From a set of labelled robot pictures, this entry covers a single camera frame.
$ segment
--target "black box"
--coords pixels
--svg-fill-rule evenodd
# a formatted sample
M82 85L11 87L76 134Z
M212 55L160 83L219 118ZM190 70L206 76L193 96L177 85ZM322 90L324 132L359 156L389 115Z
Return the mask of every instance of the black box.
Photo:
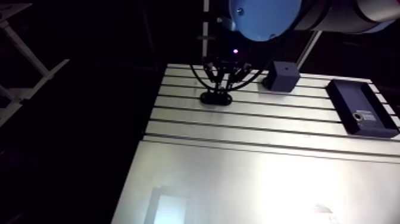
M271 91L291 92L299 79L300 74L295 63L273 61L262 85Z
M350 134L391 138L399 133L368 83L332 80L326 91Z

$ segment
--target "dark background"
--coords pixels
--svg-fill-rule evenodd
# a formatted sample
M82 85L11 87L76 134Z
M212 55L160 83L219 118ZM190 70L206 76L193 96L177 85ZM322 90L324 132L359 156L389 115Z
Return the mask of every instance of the dark background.
M201 62L202 1L37 2L11 27L47 68L71 61L0 128L0 223L109 223L167 63ZM211 1L221 12L223 1ZM372 79L399 113L400 23L371 35L323 33L302 72ZM257 68L273 42L227 40L211 54L247 52ZM278 59L295 61L310 33L296 32ZM0 35L0 83L32 87L40 75Z

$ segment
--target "black device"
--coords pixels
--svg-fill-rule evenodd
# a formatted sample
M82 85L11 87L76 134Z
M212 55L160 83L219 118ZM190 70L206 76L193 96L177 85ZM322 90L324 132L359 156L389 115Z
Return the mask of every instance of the black device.
M399 133L368 83L332 80L326 91L350 134L391 138Z
M232 97L228 92L232 89L234 83L241 82L251 71L251 65L248 63L241 63L238 61L223 61L219 58L205 57L203 59L204 72L211 83L214 83L214 87L208 86L204 83L197 75L197 72L191 66L193 73L196 78L201 82L203 86L207 88L206 92L200 95L200 101L204 104L211 105L229 105L232 103ZM223 86L222 82L224 77L226 85Z
M262 80L262 85L271 91L291 92L299 79L300 73L295 63L273 61L268 76Z

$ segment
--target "label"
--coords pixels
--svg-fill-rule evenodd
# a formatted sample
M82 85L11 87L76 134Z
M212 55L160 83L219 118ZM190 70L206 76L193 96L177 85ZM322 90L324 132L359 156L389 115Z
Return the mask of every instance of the label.
M357 110L356 111L360 116L362 116L363 120L369 120L372 122L376 122L376 118L374 116L374 114L370 111L367 110Z

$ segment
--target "aluminum table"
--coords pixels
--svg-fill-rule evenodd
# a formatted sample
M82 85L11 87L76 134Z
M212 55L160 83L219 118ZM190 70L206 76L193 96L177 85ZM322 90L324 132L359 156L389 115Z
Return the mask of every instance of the aluminum table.
M324 89L368 82L400 126L373 83L301 74L280 94L262 78L203 105L189 67L168 65L112 223L399 223L400 137L348 135Z

